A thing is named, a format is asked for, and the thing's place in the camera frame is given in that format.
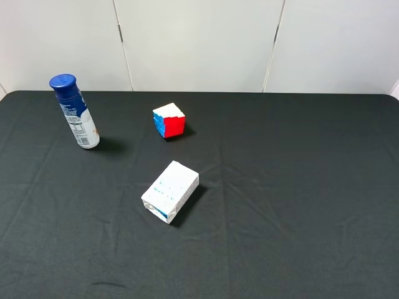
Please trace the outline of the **black tablecloth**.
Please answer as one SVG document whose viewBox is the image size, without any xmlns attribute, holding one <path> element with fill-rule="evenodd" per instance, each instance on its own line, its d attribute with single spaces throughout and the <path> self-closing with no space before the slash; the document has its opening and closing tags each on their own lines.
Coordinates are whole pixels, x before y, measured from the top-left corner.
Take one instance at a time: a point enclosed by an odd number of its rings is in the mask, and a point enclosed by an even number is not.
<svg viewBox="0 0 399 299">
<path fill-rule="evenodd" d="M 398 101 L 388 95 L 53 92 L 1 100 L 2 298 L 397 298 Z M 182 135 L 153 110 L 174 103 Z M 143 193 L 199 186 L 167 224 Z"/>
</svg>

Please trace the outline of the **red blue white puzzle cube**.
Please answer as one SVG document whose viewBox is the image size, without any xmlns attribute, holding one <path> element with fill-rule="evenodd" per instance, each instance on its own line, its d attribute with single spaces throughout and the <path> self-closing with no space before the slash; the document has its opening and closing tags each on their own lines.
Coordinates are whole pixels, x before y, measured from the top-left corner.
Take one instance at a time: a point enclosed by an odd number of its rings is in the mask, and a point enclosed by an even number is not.
<svg viewBox="0 0 399 299">
<path fill-rule="evenodd" d="M 185 114 L 174 103 L 153 110 L 155 128 L 164 139 L 182 135 L 185 120 Z"/>
</svg>

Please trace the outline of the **white paper box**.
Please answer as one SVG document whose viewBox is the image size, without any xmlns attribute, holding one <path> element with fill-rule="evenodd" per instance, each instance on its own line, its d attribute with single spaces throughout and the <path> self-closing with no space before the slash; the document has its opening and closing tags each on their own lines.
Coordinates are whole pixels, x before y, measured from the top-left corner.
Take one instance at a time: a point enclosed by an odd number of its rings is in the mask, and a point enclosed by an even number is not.
<svg viewBox="0 0 399 299">
<path fill-rule="evenodd" d="M 199 173 L 172 161 L 143 193 L 141 200 L 147 210 L 171 224 L 199 183 Z"/>
</svg>

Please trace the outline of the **white bottle with blue cap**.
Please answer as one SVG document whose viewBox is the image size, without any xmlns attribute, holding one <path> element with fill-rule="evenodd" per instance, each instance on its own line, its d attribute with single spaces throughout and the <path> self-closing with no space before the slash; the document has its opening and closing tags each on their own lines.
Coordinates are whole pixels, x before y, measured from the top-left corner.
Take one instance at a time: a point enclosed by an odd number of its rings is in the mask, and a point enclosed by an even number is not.
<svg viewBox="0 0 399 299">
<path fill-rule="evenodd" d="M 49 86 L 63 111 L 65 119 L 77 141 L 86 150 L 96 147 L 100 136 L 86 102 L 72 74 L 60 74 L 51 78 Z"/>
</svg>

